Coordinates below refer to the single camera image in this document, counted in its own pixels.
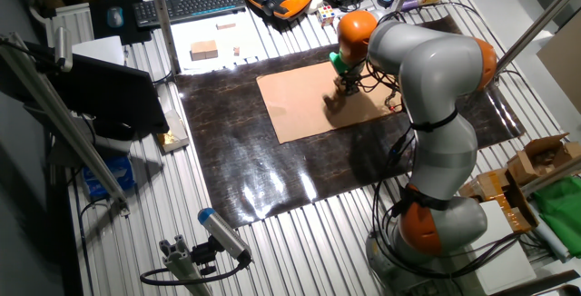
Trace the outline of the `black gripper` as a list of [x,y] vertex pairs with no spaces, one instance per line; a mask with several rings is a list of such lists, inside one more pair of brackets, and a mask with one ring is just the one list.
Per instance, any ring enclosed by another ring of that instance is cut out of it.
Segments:
[[344,94],[354,95],[359,92],[358,82],[361,80],[361,71],[346,71],[340,74],[340,84],[345,85]]

